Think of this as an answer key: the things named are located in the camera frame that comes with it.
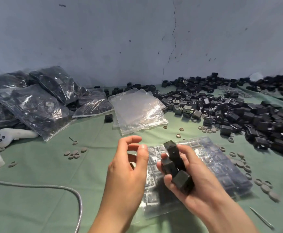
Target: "green table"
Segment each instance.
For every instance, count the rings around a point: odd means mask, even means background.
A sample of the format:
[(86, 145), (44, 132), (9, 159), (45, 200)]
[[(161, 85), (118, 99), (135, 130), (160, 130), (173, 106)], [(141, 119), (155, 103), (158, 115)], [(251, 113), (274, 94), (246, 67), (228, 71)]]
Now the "green table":
[[(161, 88), (161, 93), (175, 90), (174, 87)], [(283, 101), (261, 94), (245, 99), (246, 102), (260, 103), (268, 99), (283, 106)], [(184, 118), (175, 117), (173, 112), (166, 113), (168, 129), (156, 127), (134, 133), (143, 138), (148, 146), (163, 144), (168, 140), (208, 135), (214, 143), (224, 146), (229, 152), (243, 152), (247, 163), (252, 167), (253, 178), (269, 180), (274, 191), (281, 196), (280, 203), (274, 203), (254, 184), (252, 195), (239, 200), (261, 232), (271, 232), (254, 213), (253, 207), (270, 223), (276, 232), (283, 232), (283, 157), (273, 151), (258, 152), (244, 138), (236, 135), (235, 143), (229, 143), (217, 133), (202, 133), (197, 129), (200, 123), (193, 123)], [(72, 146), (68, 136), (78, 141)], [(119, 129), (112, 129), (112, 123), (104, 124), (104, 116), (82, 118), (68, 128), (44, 142), (41, 138), (15, 141), (1, 153), (6, 165), (0, 168), (0, 180), (23, 184), (65, 185), (80, 192), (84, 214), (80, 233), (86, 233), (97, 214), (102, 198), (107, 167), (116, 151), (121, 138)], [(68, 160), (63, 156), (66, 150), (73, 151), (88, 147), (79, 159)], [(7, 166), (16, 161), (13, 168)], [(67, 191), (57, 189), (31, 189), (0, 185), (0, 232), (74, 232), (78, 218), (76, 197)], [(152, 219), (142, 219), (129, 229), (129, 232), (207, 232), (203, 223), (186, 209), (170, 212)]]

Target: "metal pin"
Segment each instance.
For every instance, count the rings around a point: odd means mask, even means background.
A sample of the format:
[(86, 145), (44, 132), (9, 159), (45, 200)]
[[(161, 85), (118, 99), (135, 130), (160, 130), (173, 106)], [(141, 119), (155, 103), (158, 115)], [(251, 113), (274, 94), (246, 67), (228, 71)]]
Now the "metal pin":
[(271, 230), (274, 230), (274, 226), (273, 226), (271, 223), (269, 223), (269, 222), (268, 222), (266, 219), (264, 219), (259, 213), (257, 213), (255, 209), (253, 209), (252, 207), (249, 207), (249, 208), (250, 208), (250, 209), (254, 212), (254, 214), (256, 214), (257, 217), (259, 217), (260, 220), (262, 220)]
[(75, 142), (75, 140), (74, 140), (74, 139), (72, 139), (72, 138), (71, 138), (71, 136), (69, 136), (69, 139), (70, 139), (70, 140), (72, 140), (73, 142)]

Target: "pile of black parts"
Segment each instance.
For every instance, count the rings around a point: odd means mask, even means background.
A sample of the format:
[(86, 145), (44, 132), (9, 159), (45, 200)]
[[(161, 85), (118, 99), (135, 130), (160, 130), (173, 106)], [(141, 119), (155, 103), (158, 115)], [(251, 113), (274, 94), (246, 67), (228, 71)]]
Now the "pile of black parts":
[(185, 164), (179, 155), (179, 150), (173, 141), (164, 143), (169, 157), (161, 160), (162, 170), (165, 174), (171, 174), (173, 179), (172, 183), (184, 194), (189, 194), (194, 183), (191, 176), (186, 173)]

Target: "bag of black parts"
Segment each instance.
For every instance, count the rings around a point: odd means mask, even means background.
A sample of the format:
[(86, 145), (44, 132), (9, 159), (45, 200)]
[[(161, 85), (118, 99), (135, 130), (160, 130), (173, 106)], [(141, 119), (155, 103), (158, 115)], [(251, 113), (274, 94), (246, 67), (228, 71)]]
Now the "bag of black parts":
[(60, 66), (31, 71), (29, 76), (64, 105), (75, 102), (81, 96), (89, 94), (84, 87), (78, 86)]
[(48, 141), (72, 121), (72, 113), (39, 85), (0, 89), (0, 103)]
[(88, 89), (90, 95), (81, 97), (73, 118), (96, 116), (113, 110), (102, 88)]

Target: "finger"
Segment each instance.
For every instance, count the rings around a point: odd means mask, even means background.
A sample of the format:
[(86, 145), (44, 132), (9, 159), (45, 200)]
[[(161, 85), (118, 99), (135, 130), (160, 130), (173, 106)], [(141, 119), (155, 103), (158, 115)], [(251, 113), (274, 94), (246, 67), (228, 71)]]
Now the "finger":
[(123, 137), (118, 142), (118, 148), (116, 149), (116, 155), (126, 155), (128, 145), (132, 143), (139, 143), (141, 141), (140, 136), (127, 136)]
[(133, 154), (127, 154), (128, 155), (128, 161), (136, 163), (136, 155)]
[(140, 146), (140, 144), (136, 144), (136, 143), (132, 143), (128, 145), (127, 150), (130, 151), (137, 151), (138, 147)]
[(148, 164), (148, 148), (145, 144), (142, 144), (138, 147), (137, 157), (136, 157), (136, 167), (135, 171), (138, 173), (147, 173), (147, 164)]
[(181, 202), (184, 203), (187, 196), (181, 193), (181, 191), (175, 186), (175, 184), (172, 183), (172, 176), (170, 174), (164, 176), (164, 184)]

